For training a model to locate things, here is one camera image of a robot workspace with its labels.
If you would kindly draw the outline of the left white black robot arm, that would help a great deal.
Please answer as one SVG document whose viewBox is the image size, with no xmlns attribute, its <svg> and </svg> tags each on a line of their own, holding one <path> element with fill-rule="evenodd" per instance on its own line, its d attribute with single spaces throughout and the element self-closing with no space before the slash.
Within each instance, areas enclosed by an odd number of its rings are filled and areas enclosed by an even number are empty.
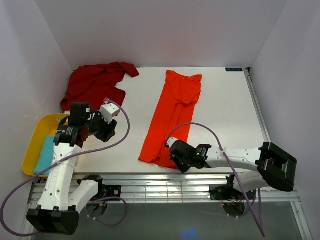
<svg viewBox="0 0 320 240">
<path fill-rule="evenodd" d="M 98 175 L 86 176 L 74 193 L 69 191 L 84 142 L 95 136 L 106 143 L 115 136 L 117 121 L 113 118 L 119 112 L 120 108 L 108 100 L 96 111 L 91 111 L 89 103 L 73 103 L 69 116 L 59 122 L 53 140 L 53 167 L 36 208 L 29 209 L 26 215 L 38 232 L 73 235 L 86 204 L 106 195 L 103 179 Z"/>
</svg>

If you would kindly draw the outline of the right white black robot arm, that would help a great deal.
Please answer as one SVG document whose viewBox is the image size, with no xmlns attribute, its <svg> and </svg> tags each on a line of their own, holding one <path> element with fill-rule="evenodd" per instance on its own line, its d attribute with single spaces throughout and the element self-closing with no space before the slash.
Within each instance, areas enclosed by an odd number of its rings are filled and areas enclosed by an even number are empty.
<svg viewBox="0 0 320 240">
<path fill-rule="evenodd" d="M 242 170 L 227 176 L 225 185 L 209 190 L 213 200 L 239 200 L 244 194 L 267 187 L 282 192 L 294 190 L 297 159 L 271 142 L 264 142 L 259 148 L 222 151 L 209 144 L 193 147 L 171 137 L 165 146 L 169 148 L 170 159 L 183 174 L 191 168 Z"/>
</svg>

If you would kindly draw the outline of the orange t shirt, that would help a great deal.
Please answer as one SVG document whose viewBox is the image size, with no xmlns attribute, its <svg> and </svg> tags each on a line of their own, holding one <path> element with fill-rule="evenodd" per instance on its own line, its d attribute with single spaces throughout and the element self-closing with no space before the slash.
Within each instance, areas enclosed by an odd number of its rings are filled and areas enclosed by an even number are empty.
<svg viewBox="0 0 320 240">
<path fill-rule="evenodd" d="M 190 123 L 202 91 L 201 74 L 185 76 L 166 71 L 165 84 L 138 159 L 147 164 L 176 169 L 165 147 L 177 126 Z"/>
</svg>

